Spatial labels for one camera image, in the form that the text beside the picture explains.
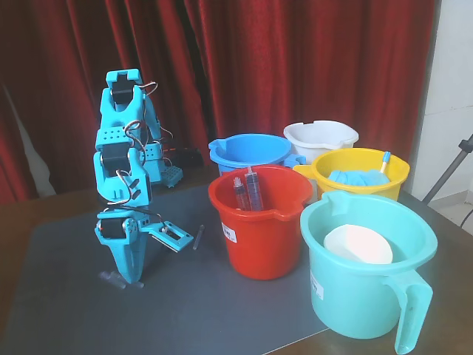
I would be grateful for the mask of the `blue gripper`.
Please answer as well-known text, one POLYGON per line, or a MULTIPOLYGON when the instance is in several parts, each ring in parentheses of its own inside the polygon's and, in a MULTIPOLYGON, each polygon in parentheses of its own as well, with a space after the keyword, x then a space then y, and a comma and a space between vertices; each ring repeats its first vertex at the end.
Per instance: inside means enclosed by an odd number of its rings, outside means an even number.
POLYGON ((95 234, 109 247, 119 273, 127 283, 138 282, 146 253, 141 229, 150 224, 150 216, 136 209, 105 209, 97 218, 95 234))

